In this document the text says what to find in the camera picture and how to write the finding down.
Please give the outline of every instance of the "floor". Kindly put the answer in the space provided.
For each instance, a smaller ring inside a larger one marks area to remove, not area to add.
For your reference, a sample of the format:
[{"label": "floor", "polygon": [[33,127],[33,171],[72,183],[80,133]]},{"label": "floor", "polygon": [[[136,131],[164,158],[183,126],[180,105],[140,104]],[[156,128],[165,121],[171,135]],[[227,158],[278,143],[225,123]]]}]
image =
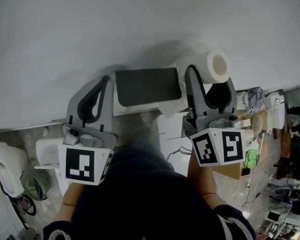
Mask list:
[{"label": "floor", "polygon": [[[159,111],[150,111],[139,114],[115,116],[112,121],[112,130],[113,133],[118,136],[116,148],[129,145],[138,139],[148,139],[159,148],[158,130],[156,124],[153,123],[159,115]],[[6,142],[9,146],[25,150],[28,155],[30,168],[33,168],[33,166],[39,165],[36,157],[35,143],[38,139],[44,138],[42,136],[43,132],[43,127],[3,132],[0,133],[0,141]],[[60,138],[62,136],[62,125],[49,126],[46,138]],[[216,172],[214,173],[219,196],[227,201],[229,205],[241,210],[255,230],[258,230],[260,227],[266,208],[272,202],[268,197],[269,193],[261,193],[253,203],[247,203],[244,207],[242,207],[242,204],[246,201],[248,194],[248,202],[250,202],[255,198],[257,193],[264,190],[267,186],[269,175],[276,172],[273,164],[275,164],[280,157],[280,140],[274,140],[273,136],[267,137],[269,148],[268,160],[258,166],[250,175],[250,190],[246,188],[246,179],[238,182],[227,176]],[[55,171],[50,169],[48,172],[52,178],[52,188],[48,192],[48,198],[43,201],[35,201],[37,208],[36,216],[23,216],[24,220],[40,234],[42,234],[43,228],[48,225],[57,214],[63,198]]]}]

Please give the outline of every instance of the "concrete floor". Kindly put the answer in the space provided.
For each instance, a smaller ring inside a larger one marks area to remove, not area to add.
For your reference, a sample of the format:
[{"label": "concrete floor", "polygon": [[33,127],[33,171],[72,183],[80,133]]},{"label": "concrete floor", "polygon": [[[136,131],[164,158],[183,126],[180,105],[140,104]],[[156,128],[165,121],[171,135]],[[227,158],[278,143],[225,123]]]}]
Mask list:
[{"label": "concrete floor", "polygon": [[[124,147],[138,139],[148,139],[157,148],[160,147],[157,127],[153,121],[160,115],[159,111],[151,111],[141,114],[130,114],[116,116],[112,121],[113,133],[118,136],[117,148]],[[0,133],[0,141],[6,142],[9,146],[17,147],[26,151],[30,168],[39,165],[36,155],[36,141],[43,138],[43,127],[17,130]],[[63,137],[62,125],[49,126],[47,139]],[[251,187],[248,201],[255,198],[256,194],[264,190],[267,186],[267,179],[270,174],[274,174],[276,169],[273,167],[280,157],[280,140],[274,140],[273,136],[268,136],[268,160],[259,165],[250,175]],[[47,170],[52,178],[52,188],[48,192],[48,198],[43,201],[34,201],[37,214],[36,216],[23,215],[24,220],[41,235],[43,228],[47,226],[56,216],[61,204],[62,195],[58,186],[57,177],[54,170]],[[218,194],[228,202],[229,205],[241,210],[243,215],[250,221],[255,230],[258,230],[263,221],[266,208],[272,200],[268,197],[268,192],[263,192],[253,202],[247,203],[243,208],[242,204],[246,201],[249,189],[246,188],[247,180],[241,182],[232,180],[227,176],[214,172]]]}]

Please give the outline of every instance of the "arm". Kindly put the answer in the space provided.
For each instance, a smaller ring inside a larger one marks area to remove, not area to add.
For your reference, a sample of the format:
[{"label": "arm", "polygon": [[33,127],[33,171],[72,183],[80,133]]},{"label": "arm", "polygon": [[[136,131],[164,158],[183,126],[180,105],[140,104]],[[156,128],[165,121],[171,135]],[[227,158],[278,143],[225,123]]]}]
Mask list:
[{"label": "arm", "polygon": [[190,157],[187,177],[196,186],[211,209],[227,204],[217,195],[212,167],[200,167],[194,150]]},{"label": "arm", "polygon": [[71,222],[72,215],[74,214],[77,205],[77,201],[84,188],[85,185],[78,184],[78,183],[72,183],[69,186],[68,190],[64,194],[59,213],[53,220],[54,222],[58,222],[58,221]]}]

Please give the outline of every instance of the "green object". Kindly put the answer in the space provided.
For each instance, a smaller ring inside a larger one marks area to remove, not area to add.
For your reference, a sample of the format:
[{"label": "green object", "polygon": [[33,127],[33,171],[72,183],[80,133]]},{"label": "green object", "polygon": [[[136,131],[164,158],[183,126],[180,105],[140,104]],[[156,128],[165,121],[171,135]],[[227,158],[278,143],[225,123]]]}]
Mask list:
[{"label": "green object", "polygon": [[24,171],[20,178],[24,192],[33,200],[47,199],[47,192],[52,186],[49,173],[43,169]]},{"label": "green object", "polygon": [[257,165],[258,150],[251,149],[246,153],[244,166],[251,169],[253,166]]}]

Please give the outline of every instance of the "paper towel roll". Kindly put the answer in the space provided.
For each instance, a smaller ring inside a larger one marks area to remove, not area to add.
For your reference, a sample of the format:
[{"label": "paper towel roll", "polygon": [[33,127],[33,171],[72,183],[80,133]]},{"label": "paper towel roll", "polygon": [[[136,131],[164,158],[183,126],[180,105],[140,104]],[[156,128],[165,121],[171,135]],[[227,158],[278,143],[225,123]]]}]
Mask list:
[{"label": "paper towel roll", "polygon": [[176,62],[179,82],[185,82],[185,73],[189,65],[198,70],[203,84],[225,83],[230,77],[230,61],[220,49],[206,51],[178,59]]}]

